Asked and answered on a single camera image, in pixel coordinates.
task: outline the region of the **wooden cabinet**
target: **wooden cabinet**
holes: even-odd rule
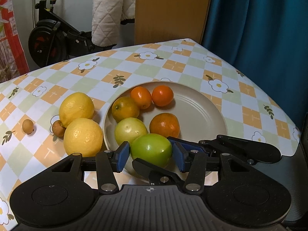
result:
[[[191,38],[200,43],[210,0],[136,0],[135,44]]]

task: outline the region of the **blue curtain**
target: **blue curtain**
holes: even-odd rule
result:
[[[211,0],[202,45],[255,82],[301,129],[308,111],[308,0]]]

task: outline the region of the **tangerine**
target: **tangerine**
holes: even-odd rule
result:
[[[139,116],[139,107],[133,98],[120,97],[113,103],[111,112],[116,122],[120,122],[128,117],[137,118]]]
[[[164,137],[177,138],[180,134],[180,124],[177,117],[171,113],[161,113],[150,122],[150,133]]]
[[[153,89],[152,101],[156,106],[167,106],[173,100],[173,91],[166,85],[160,85]]]
[[[147,109],[152,103],[152,96],[149,90],[140,86],[131,91],[131,98],[134,99],[140,109]]]

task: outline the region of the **quilted white jacket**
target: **quilted white jacket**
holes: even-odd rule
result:
[[[92,42],[105,47],[118,43],[120,22],[135,18],[135,0],[93,0]]]

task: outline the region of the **table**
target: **table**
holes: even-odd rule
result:
[[[51,125],[68,95],[89,95],[94,120],[103,127],[106,110],[120,93],[158,80],[188,85],[208,97],[222,113],[228,135],[273,144],[286,156],[295,153],[300,132],[284,111],[243,73],[190,39],[77,57],[0,84],[0,231],[16,225],[8,205],[11,192],[67,156]],[[30,135],[21,129],[25,119],[35,123]],[[119,186],[141,183],[125,172],[115,176]],[[86,173],[85,182],[97,187],[95,172]]]

